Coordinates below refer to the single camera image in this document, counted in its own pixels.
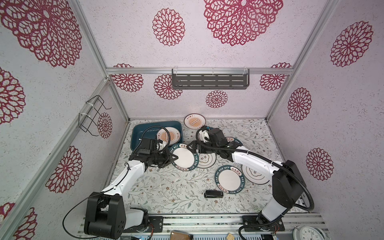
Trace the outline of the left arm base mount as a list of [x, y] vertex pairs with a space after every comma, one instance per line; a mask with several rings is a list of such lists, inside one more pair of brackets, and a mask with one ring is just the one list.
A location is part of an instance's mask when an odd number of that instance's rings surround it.
[[124, 233], [161, 233], [163, 231], [163, 216], [144, 216], [142, 223], [124, 230]]

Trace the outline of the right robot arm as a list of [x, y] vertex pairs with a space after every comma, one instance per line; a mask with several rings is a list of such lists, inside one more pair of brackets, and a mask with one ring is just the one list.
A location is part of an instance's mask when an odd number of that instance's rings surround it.
[[314, 208], [313, 199], [296, 164], [273, 161], [253, 153], [239, 141], [228, 141], [219, 128], [203, 126], [196, 140], [187, 145], [192, 153], [215, 153], [221, 158], [256, 171], [272, 183], [271, 200], [258, 215], [258, 223], [266, 225], [281, 219], [293, 207], [305, 211]]

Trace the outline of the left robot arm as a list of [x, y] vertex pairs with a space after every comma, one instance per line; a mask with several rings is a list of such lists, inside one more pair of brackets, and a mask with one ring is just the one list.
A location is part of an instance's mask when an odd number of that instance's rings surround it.
[[147, 210], [125, 209], [128, 193], [148, 167], [164, 168], [178, 159], [169, 150], [170, 142], [142, 138], [124, 170], [100, 193], [87, 199], [84, 232], [87, 235], [117, 240], [130, 228], [145, 231], [150, 222]]

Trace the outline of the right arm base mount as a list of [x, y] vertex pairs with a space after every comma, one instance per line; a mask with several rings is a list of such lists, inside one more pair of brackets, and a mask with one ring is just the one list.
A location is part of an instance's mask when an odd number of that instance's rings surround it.
[[282, 216], [275, 220], [268, 220], [263, 216], [249, 215], [242, 216], [242, 221], [246, 232], [279, 232], [285, 230]]

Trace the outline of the white plate cloud emblem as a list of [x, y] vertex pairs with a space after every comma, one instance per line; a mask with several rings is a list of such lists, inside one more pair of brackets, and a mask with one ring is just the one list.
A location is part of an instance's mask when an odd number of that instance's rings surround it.
[[198, 154], [198, 156], [199, 156], [198, 168], [200, 169], [208, 169], [212, 167], [217, 160], [217, 155], [215, 153]]

